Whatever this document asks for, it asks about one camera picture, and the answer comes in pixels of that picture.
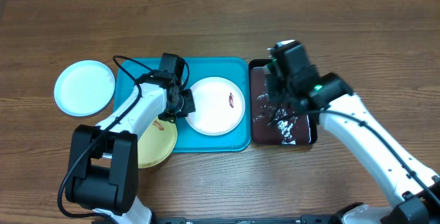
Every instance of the green led light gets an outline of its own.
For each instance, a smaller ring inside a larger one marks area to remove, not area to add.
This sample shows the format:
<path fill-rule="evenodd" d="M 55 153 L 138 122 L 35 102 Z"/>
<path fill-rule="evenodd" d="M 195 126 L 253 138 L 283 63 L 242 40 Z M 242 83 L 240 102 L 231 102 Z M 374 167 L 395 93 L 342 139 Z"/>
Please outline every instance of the green led light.
<path fill-rule="evenodd" d="M 321 88 L 322 88 L 322 85 L 316 85 L 316 86 L 314 87 L 315 91 L 319 91 L 319 89 L 321 89 Z"/>

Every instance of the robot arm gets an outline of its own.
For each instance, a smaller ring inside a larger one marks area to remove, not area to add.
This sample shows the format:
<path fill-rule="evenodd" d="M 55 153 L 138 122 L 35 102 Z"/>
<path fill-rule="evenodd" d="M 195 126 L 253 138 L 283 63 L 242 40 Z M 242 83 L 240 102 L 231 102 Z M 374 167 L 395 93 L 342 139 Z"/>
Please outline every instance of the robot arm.
<path fill-rule="evenodd" d="M 139 77 L 133 93 L 112 115 L 96 126 L 80 125 L 74 131 L 71 177 L 65 184 L 68 201 L 105 213 L 119 223 L 149 223 L 151 212 L 136 197 L 138 138 L 157 116 L 174 122 L 195 111 L 191 90 L 183 90 L 184 65 L 183 58 L 164 54 L 159 69 Z M 102 139 L 96 143 L 96 137 Z M 103 156 L 111 158 L 110 168 L 91 164 L 91 159 Z"/>
<path fill-rule="evenodd" d="M 393 147 L 397 154 L 417 172 L 419 178 L 428 186 L 434 185 L 437 174 L 415 159 L 374 119 L 362 104 L 357 94 L 345 94 L 330 102 L 329 111 L 338 111 L 364 120 L 374 128 Z M 391 207 L 405 201 L 406 192 L 416 195 L 423 191 L 421 186 L 391 154 L 389 149 L 366 128 L 357 122 L 329 113 L 319 115 L 322 127 L 338 138 L 366 168 L 385 194 Z"/>
<path fill-rule="evenodd" d="M 269 101 L 287 101 L 299 114 L 310 113 L 311 119 L 335 135 L 359 159 L 393 208 L 371 214 L 369 219 L 364 218 L 369 211 L 360 210 L 361 220 L 354 218 L 344 223 L 428 223 L 428 211 L 438 212 L 440 207 L 435 195 L 440 190 L 438 174 L 402 148 L 339 76 L 319 76 L 298 41 L 279 42 L 269 51 L 274 59 L 265 68 Z"/>

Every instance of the plate rim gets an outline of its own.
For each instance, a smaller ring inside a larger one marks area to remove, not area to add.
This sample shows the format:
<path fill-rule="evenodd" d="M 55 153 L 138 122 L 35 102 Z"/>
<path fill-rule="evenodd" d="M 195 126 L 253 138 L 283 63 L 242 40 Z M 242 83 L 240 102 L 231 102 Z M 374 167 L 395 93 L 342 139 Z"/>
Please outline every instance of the plate rim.
<path fill-rule="evenodd" d="M 70 109 L 66 109 L 63 106 L 63 104 L 62 104 L 63 100 L 61 98 L 61 89 L 62 89 L 61 86 L 65 82 L 68 75 L 70 75 L 73 71 L 80 69 L 81 67 L 85 67 L 87 65 L 97 65 L 97 66 L 101 67 L 102 69 L 104 69 L 105 71 L 107 71 L 111 75 L 111 77 L 113 79 L 113 81 L 112 81 L 113 93 L 109 97 L 108 101 L 106 101 L 104 106 L 102 108 L 100 108 L 99 110 L 91 111 L 88 113 L 77 113 L 77 112 L 71 111 Z M 115 76 L 114 76 L 113 72 L 111 71 L 111 69 L 107 65 L 105 65 L 104 63 L 97 61 L 97 60 L 81 60 L 81 61 L 78 61 L 78 62 L 68 66 L 67 68 L 65 68 L 63 70 L 63 72 L 61 72 L 61 74 L 58 76 L 58 78 L 56 79 L 56 82 L 55 82 L 55 86 L 54 86 L 54 99 L 55 99 L 56 105 L 58 106 L 58 108 L 62 112 L 66 113 L 68 115 L 74 116 L 74 117 L 87 117 L 87 116 L 93 115 L 93 114 L 98 113 L 101 110 L 105 109 L 105 107 L 110 103 L 111 99 L 113 98 L 113 95 L 115 93 L 115 88 L 116 88 Z"/>
<path fill-rule="evenodd" d="M 159 118 L 158 117 L 155 117 L 155 119 L 149 124 L 149 126 L 152 124 L 152 123 L 154 123 L 154 121 L 156 121 L 156 120 L 158 120 Z M 176 124 L 172 124 L 172 127 L 173 127 L 173 135 L 174 135 L 174 137 L 175 138 L 173 138 L 173 144 L 171 144 L 171 146 L 173 147 L 169 152 L 167 152 L 166 153 L 166 156 L 165 157 L 161 157 L 160 159 L 158 159 L 158 160 L 156 160 L 157 161 L 157 163 L 155 163 L 155 164 L 151 164 L 151 165 L 149 165 L 149 166 L 141 166 L 141 164 L 139 163 L 139 158 L 137 159 L 137 168 L 138 169 L 145 169 L 145 168 L 151 168 L 151 167 L 153 167 L 153 166 L 156 166 L 156 165 L 158 165 L 158 164 L 160 164 L 160 163 L 162 163 L 166 158 L 168 158 L 170 155 L 171 155 L 171 153 L 173 153 L 173 150 L 174 150 L 174 147 L 176 147 L 176 143 L 177 143 L 177 137 L 179 136 L 179 133 L 178 133 L 178 131 L 177 131 L 177 125 Z"/>
<path fill-rule="evenodd" d="M 215 133 L 215 134 L 213 134 L 213 133 L 202 132 L 202 131 L 200 131 L 198 128 L 195 128 L 195 127 L 193 126 L 192 122 L 189 122 L 189 121 L 188 121 L 189 116 L 188 116 L 188 117 L 185 117 L 185 120 L 186 120 L 186 122 L 188 123 L 188 125 L 189 125 L 192 129 L 194 129 L 195 131 L 197 131 L 198 133 L 201 133 L 201 134 L 203 134 L 203 135 L 209 135 L 209 136 L 219 136 L 219 135 L 225 135 L 225 134 L 227 134 L 227 133 L 233 131 L 233 130 L 234 130 L 234 129 L 235 129 L 235 128 L 241 123 L 241 121 L 243 120 L 243 117 L 244 117 L 244 115 L 245 115 L 245 111 L 246 111 L 246 99 L 245 99 L 245 96 L 244 96 L 243 92 L 240 90 L 240 88 L 239 88 L 235 83 L 233 83 L 231 80 L 228 80 L 228 79 L 223 78 L 223 77 L 218 77 L 218 76 L 207 77 L 207 78 L 203 78 L 203 79 L 197 81 L 196 83 L 194 83 L 194 84 L 190 87 L 191 91 L 194 92 L 194 91 L 193 91 L 193 87 L 194 87 L 194 86 L 198 87 L 200 84 L 204 83 L 204 81 L 212 80 L 213 78 L 220 79 L 220 81 L 223 81 L 223 82 L 228 83 L 229 85 L 232 85 L 232 88 L 235 88 L 235 90 L 236 90 L 237 92 L 240 93 L 240 99 L 242 100 L 243 108 L 241 109 L 241 114 L 240 114 L 239 121 L 238 121 L 234 126 L 231 126 L 229 129 L 226 129 L 225 131 L 222 131 L 222 132 L 220 132 L 220 133 Z"/>

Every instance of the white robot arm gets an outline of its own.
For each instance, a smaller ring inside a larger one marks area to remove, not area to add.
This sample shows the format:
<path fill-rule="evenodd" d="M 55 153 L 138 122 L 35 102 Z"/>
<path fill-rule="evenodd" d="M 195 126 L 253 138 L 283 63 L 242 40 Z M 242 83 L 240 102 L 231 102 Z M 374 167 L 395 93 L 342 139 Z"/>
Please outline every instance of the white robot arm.
<path fill-rule="evenodd" d="M 142 83 L 142 98 L 133 107 L 133 109 L 123 117 L 119 124 L 116 124 L 111 132 L 128 131 L 132 134 L 136 134 L 137 137 L 141 137 L 143 132 L 149 126 L 149 124 L 166 108 L 166 89 L 161 88 L 159 85 Z M 138 96 L 138 88 L 135 86 L 133 93 L 125 100 L 124 103 L 108 118 L 97 123 L 96 126 L 100 126 L 104 129 L 119 117 L 136 99 Z M 104 158 L 111 159 L 111 153 L 104 153 Z M 119 224 L 150 224 L 152 213 L 151 211 L 142 205 L 138 197 L 135 198 L 133 205 L 127 213 L 118 215 L 110 210 L 101 208 L 93 209 L 95 212 L 100 212 L 109 215 L 116 223 Z"/>
<path fill-rule="evenodd" d="M 369 113 L 357 94 L 345 94 L 330 102 L 328 111 L 337 111 L 365 121 L 374 128 L 397 152 L 423 183 L 432 187 L 438 174 L 423 165 L 406 151 Z M 331 113 L 321 113 L 319 122 L 322 127 L 338 138 L 360 161 L 376 180 L 391 208 L 370 208 L 366 205 L 347 212 L 343 216 L 345 224 L 380 224 L 380 219 L 390 214 L 394 207 L 403 203 L 406 194 L 420 194 L 424 189 L 409 177 L 408 171 L 385 145 L 368 129 L 358 122 Z"/>

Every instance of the yellow plate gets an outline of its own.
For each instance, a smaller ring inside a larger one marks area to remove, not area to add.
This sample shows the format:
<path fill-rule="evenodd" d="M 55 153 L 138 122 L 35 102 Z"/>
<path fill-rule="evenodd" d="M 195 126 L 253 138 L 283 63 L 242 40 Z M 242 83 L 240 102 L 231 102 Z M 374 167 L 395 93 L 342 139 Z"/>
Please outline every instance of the yellow plate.
<path fill-rule="evenodd" d="M 176 125 L 155 118 L 137 141 L 137 166 L 148 168 L 164 161 L 176 141 Z"/>

